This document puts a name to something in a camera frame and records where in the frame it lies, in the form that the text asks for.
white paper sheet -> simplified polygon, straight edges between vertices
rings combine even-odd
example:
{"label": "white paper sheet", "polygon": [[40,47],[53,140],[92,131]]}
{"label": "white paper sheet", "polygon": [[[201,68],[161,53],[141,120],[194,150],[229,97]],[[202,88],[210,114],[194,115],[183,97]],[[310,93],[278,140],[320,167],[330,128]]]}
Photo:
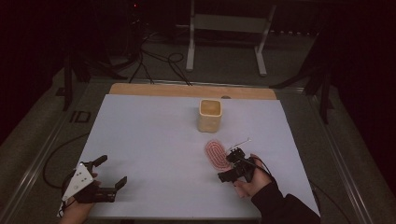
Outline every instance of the white paper sheet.
{"label": "white paper sheet", "polygon": [[165,219],[259,218],[250,199],[240,199],[231,183],[221,183],[205,156],[205,144],[225,147],[245,141],[284,195],[291,193],[317,214],[318,208],[282,105],[274,100],[221,100],[217,133],[197,130],[201,98],[107,95],[80,160],[107,155],[94,168],[102,187],[125,175],[128,183],[114,203],[98,203],[92,217]]}

human hand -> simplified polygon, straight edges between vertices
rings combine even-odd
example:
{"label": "human hand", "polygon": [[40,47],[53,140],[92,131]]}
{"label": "human hand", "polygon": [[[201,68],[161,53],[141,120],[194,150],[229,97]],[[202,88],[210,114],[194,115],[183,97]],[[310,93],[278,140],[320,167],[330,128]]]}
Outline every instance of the human hand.
{"label": "human hand", "polygon": [[[250,154],[250,156],[254,159],[256,165],[262,167],[262,162],[260,158],[254,154]],[[256,168],[253,173],[253,178],[250,183],[236,180],[233,182],[233,185],[236,187],[236,191],[242,197],[253,197],[259,190],[270,184],[271,178],[268,174],[263,172],[262,170]]]}
{"label": "human hand", "polygon": [[[98,174],[92,174],[92,177],[97,177]],[[101,182],[94,180],[94,185],[100,185]],[[94,207],[94,203],[79,203],[74,197],[71,197],[66,202],[66,209],[59,224],[78,224],[83,223]]]}

floor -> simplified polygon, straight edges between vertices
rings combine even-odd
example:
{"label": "floor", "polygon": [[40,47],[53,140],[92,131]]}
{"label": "floor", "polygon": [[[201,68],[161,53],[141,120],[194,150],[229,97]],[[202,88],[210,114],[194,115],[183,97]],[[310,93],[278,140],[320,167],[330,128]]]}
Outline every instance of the floor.
{"label": "floor", "polygon": [[[270,34],[263,58],[268,76],[258,75],[253,44],[227,41],[213,43],[206,38],[197,40],[195,65],[192,72],[185,72],[187,55],[185,38],[170,41],[153,35],[143,46],[144,50],[165,57],[172,53],[184,56],[177,63],[184,76],[193,85],[229,85],[267,88],[295,76],[314,43],[315,38],[301,35]],[[154,83],[184,84],[170,68],[144,54],[145,69],[140,69],[130,79],[138,64],[120,72],[128,77],[123,82],[148,83],[148,75]],[[63,97],[55,96],[63,86],[63,71],[54,77],[53,86],[31,109],[13,131],[0,150],[0,202],[3,205],[0,220],[3,223],[55,223],[61,193],[43,180],[42,169],[50,152],[58,150],[47,164],[46,178],[59,185],[75,167],[86,135],[103,97],[111,85],[119,80],[95,76],[90,83],[74,86],[74,103],[63,112]],[[283,90],[276,90],[290,124],[308,177],[316,184],[322,223],[396,223],[396,202],[384,179],[365,147],[359,132],[338,98],[331,89],[332,109],[329,124],[321,122],[316,97],[302,93],[306,80],[294,83]],[[88,122],[70,122],[73,111],[88,111]],[[135,223],[222,223],[203,220],[136,220]],[[227,223],[252,221],[227,221]],[[86,223],[120,223],[119,220],[91,218]]]}

metal stand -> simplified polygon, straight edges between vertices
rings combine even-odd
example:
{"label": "metal stand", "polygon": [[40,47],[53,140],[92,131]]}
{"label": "metal stand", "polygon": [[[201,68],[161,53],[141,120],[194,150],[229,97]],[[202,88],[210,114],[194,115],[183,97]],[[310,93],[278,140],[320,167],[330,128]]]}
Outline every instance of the metal stand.
{"label": "metal stand", "polygon": [[264,59],[262,58],[262,49],[271,27],[271,21],[274,17],[276,6],[272,6],[266,19],[248,18],[248,17],[231,17],[217,16],[206,14],[195,14],[194,0],[191,0],[190,16],[190,44],[187,53],[186,70],[192,71],[194,67],[195,40],[194,31],[196,29],[217,30],[217,31],[234,31],[262,34],[262,41],[259,46],[254,48],[256,54],[259,74],[262,77],[267,76]]}

pink sponge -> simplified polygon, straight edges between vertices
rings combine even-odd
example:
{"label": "pink sponge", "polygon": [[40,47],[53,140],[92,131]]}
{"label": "pink sponge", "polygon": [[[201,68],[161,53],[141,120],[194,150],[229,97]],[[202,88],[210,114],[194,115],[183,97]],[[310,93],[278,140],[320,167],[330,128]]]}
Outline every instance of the pink sponge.
{"label": "pink sponge", "polygon": [[205,154],[216,170],[222,172],[231,170],[231,164],[225,159],[227,154],[224,146],[219,140],[210,140],[205,146]]}

